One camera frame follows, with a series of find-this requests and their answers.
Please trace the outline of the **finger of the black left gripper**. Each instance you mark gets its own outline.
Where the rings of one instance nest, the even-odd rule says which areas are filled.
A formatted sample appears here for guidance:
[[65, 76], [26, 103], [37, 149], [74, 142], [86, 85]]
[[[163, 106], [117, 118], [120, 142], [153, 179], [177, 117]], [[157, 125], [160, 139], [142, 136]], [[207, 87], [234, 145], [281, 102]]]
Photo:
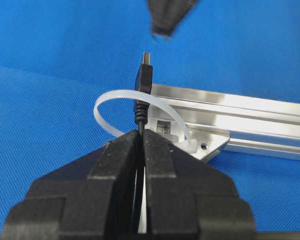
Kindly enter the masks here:
[[152, 32], [161, 36], [171, 36], [176, 24], [176, 0], [148, 0], [152, 19]]
[[173, 0], [171, 5], [171, 34], [176, 30], [179, 23], [197, 5], [197, 0]]

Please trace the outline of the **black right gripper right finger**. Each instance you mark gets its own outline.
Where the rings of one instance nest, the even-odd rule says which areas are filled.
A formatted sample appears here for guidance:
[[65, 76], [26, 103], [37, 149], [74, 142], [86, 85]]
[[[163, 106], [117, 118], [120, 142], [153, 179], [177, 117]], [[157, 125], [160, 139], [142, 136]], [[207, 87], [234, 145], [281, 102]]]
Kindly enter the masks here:
[[253, 240], [250, 205], [231, 177], [145, 130], [148, 232], [154, 240]]

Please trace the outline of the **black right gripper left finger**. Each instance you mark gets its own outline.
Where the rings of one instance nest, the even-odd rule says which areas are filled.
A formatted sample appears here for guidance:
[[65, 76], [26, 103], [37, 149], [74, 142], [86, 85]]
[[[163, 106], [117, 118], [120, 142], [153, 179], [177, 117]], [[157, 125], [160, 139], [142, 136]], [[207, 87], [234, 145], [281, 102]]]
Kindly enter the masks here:
[[140, 135], [130, 131], [32, 182], [3, 240], [114, 240], [130, 228]]

